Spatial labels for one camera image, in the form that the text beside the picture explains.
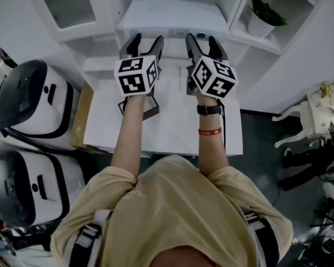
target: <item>white tabletop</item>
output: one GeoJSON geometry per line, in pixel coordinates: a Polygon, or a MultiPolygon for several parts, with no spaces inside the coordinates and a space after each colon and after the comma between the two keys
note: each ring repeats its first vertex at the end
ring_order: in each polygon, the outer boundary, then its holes
{"type": "MultiPolygon", "coordinates": [[[[113,79],[102,81],[101,88],[104,88],[104,92],[95,92],[93,95],[84,144],[112,151],[116,146],[122,121],[117,104],[124,98],[113,79]]],[[[163,68],[154,94],[160,113],[143,122],[143,151],[198,155],[197,99],[185,92],[186,70],[163,68]]],[[[223,100],[228,155],[243,153],[240,107],[236,97],[237,92],[233,91],[223,100]]]]}

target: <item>white pot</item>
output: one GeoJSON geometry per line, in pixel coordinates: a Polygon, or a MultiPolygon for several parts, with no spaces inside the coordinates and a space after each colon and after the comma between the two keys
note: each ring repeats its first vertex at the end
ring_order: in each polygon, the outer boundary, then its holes
{"type": "Polygon", "coordinates": [[[259,17],[257,17],[254,12],[251,13],[249,25],[247,27],[251,36],[255,38],[264,38],[269,33],[271,33],[274,28],[275,26],[264,22],[259,17]]]}

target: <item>dark object on table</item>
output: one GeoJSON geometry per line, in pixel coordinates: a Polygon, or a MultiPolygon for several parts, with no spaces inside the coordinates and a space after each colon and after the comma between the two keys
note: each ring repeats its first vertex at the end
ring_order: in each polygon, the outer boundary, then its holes
{"type": "MultiPolygon", "coordinates": [[[[120,112],[122,115],[124,115],[125,106],[124,103],[126,101],[122,101],[118,104],[120,112]]],[[[145,101],[145,107],[144,107],[144,117],[143,120],[147,120],[148,118],[151,118],[155,115],[157,115],[160,112],[160,106],[158,105],[155,97],[153,96],[147,96],[145,101]]]]}

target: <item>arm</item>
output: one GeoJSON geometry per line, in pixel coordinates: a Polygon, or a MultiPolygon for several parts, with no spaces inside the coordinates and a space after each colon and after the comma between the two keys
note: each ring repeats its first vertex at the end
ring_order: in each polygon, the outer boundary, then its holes
{"type": "Polygon", "coordinates": [[[274,230],[278,231],[280,259],[283,258],[293,239],[292,223],[269,203],[251,179],[233,167],[219,169],[208,179],[238,206],[249,207],[260,217],[272,221],[274,230]]]}
{"type": "MultiPolygon", "coordinates": [[[[203,96],[197,93],[198,104],[200,106],[215,106],[217,101],[214,98],[203,96]]],[[[220,118],[218,114],[209,116],[199,116],[199,129],[203,131],[216,130],[220,128],[220,118]]],[[[227,154],[223,145],[222,134],[203,136],[199,135],[199,170],[205,176],[217,169],[229,165],[227,154]]]]}
{"type": "Polygon", "coordinates": [[[69,238],[92,222],[100,209],[114,209],[136,184],[141,157],[141,134],[145,96],[127,102],[111,167],[95,175],[79,196],[75,207],[51,238],[51,252],[58,266],[65,266],[63,254],[69,238]]]}
{"type": "Polygon", "coordinates": [[[111,166],[139,174],[145,95],[131,96],[127,102],[111,166]]]}
{"type": "Polygon", "coordinates": [[[107,167],[90,179],[72,210],[51,237],[51,253],[57,266],[66,266],[63,254],[69,238],[91,223],[97,210],[114,209],[135,184],[136,177],[117,167],[107,167]]]}

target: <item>beige t-shirt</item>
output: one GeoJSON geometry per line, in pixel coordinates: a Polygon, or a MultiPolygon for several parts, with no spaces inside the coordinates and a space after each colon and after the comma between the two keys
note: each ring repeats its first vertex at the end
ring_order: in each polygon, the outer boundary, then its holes
{"type": "Polygon", "coordinates": [[[90,223],[96,210],[114,209],[103,229],[98,266],[148,267],[161,251],[184,245],[221,267],[257,267],[256,245],[240,205],[274,223],[282,258],[293,238],[291,222],[235,168],[205,177],[184,158],[168,156],[136,180],[126,170],[107,167],[89,181],[52,235],[52,255],[65,266],[70,236],[90,223]]]}

